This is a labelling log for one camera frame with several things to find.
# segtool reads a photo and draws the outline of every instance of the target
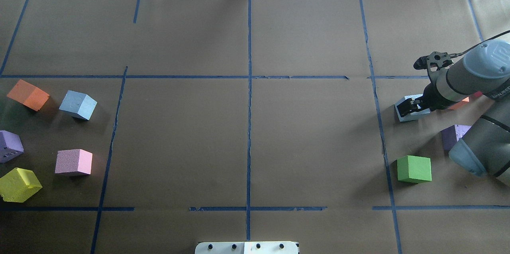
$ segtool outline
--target purple block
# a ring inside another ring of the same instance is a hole
[[[0,148],[0,163],[6,163],[24,152],[20,137],[7,130],[0,130]]]
[[[92,154],[82,149],[59,150],[55,174],[76,176],[90,174]]]
[[[450,151],[459,139],[468,132],[471,127],[469,125],[452,125],[441,130],[443,136],[443,149]]]

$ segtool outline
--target pink block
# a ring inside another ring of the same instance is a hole
[[[90,174],[92,154],[82,149],[59,150],[55,174],[76,176]]]

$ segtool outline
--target ur logo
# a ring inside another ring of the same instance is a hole
[[[510,65],[510,47],[497,45],[494,52],[492,52],[492,57],[501,63]]]

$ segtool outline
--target cube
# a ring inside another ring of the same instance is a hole
[[[422,111],[420,112],[413,112],[411,114],[408,114],[407,116],[400,116],[400,112],[398,111],[398,108],[397,106],[401,103],[403,103],[404,100],[408,99],[408,98],[412,98],[412,99],[417,99],[419,98],[420,96],[423,96],[423,94],[419,94],[419,95],[410,95],[410,96],[404,96],[403,98],[401,98],[399,101],[397,101],[397,103],[395,103],[395,110],[397,111],[397,116],[398,116],[398,120],[400,122],[404,122],[404,121],[415,121],[415,120],[419,120],[421,118],[423,118],[424,116],[427,116],[430,114],[430,109],[426,108],[426,109],[423,109]]]
[[[28,169],[16,167],[0,178],[0,195],[10,203],[24,203],[41,188],[33,171]]]
[[[459,109],[459,108],[463,107],[464,105],[466,105],[468,103],[469,103],[469,96],[467,98],[459,101],[458,103],[448,107],[448,109],[453,109],[453,110]]]
[[[443,137],[443,149],[450,151],[455,143],[468,132],[471,127],[469,125],[455,124],[448,128],[441,130],[441,136]]]
[[[96,105],[97,102],[86,94],[67,91],[59,109],[75,118],[89,120]]]
[[[49,99],[49,94],[24,80],[19,80],[7,97],[38,112]]]
[[[424,183],[432,181],[430,158],[421,156],[404,156],[397,159],[398,181]]]
[[[17,134],[0,130],[0,163],[6,163],[23,152],[22,141]]]
[[[92,154],[82,149],[59,150],[55,174],[77,176],[90,174]]]

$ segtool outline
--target cable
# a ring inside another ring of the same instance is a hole
[[[484,40],[484,41],[481,41],[481,42],[477,43],[476,45],[474,45],[473,47],[470,47],[469,49],[467,49],[467,50],[466,50],[466,51],[464,51],[464,52],[456,53],[456,54],[451,54],[451,55],[450,55],[450,58],[456,58],[456,57],[459,57],[459,56],[463,56],[463,55],[465,55],[468,51],[470,51],[470,50],[474,49],[475,47],[477,47],[477,45],[479,45],[479,44],[481,44],[481,43],[485,43],[485,42],[486,42],[486,41],[488,41],[488,40],[492,40],[492,39],[495,39],[495,38],[497,38],[497,37],[501,37],[501,36],[506,35],[506,34],[508,34],[508,33],[510,33],[510,30],[505,31],[505,32],[502,32],[501,34],[497,34],[497,35],[493,36],[492,38],[488,38],[488,39],[486,39],[486,40]]]

